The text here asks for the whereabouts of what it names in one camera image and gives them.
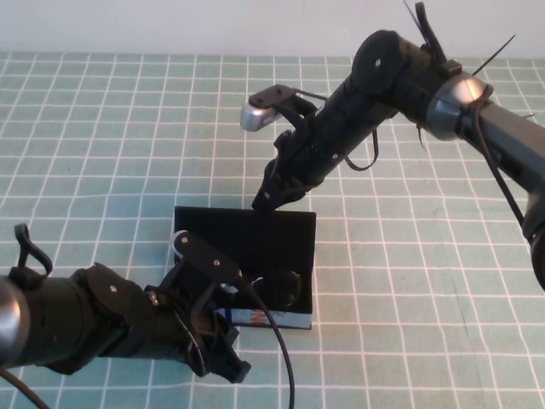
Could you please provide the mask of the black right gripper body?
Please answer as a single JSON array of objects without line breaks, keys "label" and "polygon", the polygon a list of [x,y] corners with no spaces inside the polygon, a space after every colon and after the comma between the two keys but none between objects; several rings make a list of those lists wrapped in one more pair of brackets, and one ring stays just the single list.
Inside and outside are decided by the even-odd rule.
[{"label": "black right gripper body", "polygon": [[277,157],[264,174],[266,191],[309,191],[363,141],[363,115],[346,111],[288,111],[293,125],[274,142]]}]

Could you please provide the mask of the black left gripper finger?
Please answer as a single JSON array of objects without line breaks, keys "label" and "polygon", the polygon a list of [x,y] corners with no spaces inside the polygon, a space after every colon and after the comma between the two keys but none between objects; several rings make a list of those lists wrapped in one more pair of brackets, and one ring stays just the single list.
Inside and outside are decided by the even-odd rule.
[{"label": "black left gripper finger", "polygon": [[218,338],[210,353],[210,372],[229,383],[242,383],[250,372],[251,364],[241,360],[232,345],[224,338]]},{"label": "black left gripper finger", "polygon": [[223,343],[232,346],[239,335],[239,330],[227,320],[217,320],[215,322],[216,343]]}]

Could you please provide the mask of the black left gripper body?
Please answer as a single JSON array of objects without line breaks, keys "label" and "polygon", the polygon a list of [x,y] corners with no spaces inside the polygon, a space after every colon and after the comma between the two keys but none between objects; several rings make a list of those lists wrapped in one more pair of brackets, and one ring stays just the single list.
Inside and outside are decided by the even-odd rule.
[{"label": "black left gripper body", "polygon": [[153,342],[167,349],[167,359],[189,366],[199,377],[210,372],[210,353],[215,344],[215,322],[226,320],[215,307],[217,285],[208,284],[191,293],[166,285],[145,287],[157,329]]}]

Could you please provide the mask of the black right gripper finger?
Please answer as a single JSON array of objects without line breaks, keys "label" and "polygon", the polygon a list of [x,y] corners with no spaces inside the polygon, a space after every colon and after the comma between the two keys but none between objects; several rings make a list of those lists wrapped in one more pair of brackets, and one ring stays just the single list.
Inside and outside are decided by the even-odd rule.
[{"label": "black right gripper finger", "polygon": [[286,205],[302,199],[309,191],[309,185],[295,178],[283,179],[280,183],[281,195],[279,203]]},{"label": "black right gripper finger", "polygon": [[278,174],[276,164],[268,164],[262,184],[252,202],[256,211],[276,210],[284,204],[284,179]]}]

